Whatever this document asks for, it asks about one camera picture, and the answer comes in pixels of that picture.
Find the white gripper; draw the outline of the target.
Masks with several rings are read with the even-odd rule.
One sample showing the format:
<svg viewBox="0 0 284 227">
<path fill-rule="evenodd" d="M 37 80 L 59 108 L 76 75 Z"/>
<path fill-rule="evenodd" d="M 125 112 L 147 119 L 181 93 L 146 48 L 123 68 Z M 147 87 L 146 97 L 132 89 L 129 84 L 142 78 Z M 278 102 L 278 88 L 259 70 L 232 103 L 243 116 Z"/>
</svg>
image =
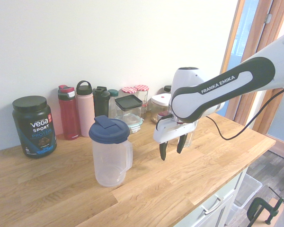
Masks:
<svg viewBox="0 0 284 227">
<path fill-rule="evenodd" d="M 179 137 L 177 153 L 181 153 L 185 145 L 187 134 L 194 131 L 198 120 L 193 123 L 179 123 L 173 118 L 160 119 L 154 130 L 153 138 L 160 144 L 160 157 L 164 161 L 166 158 L 167 141 Z"/>
</svg>

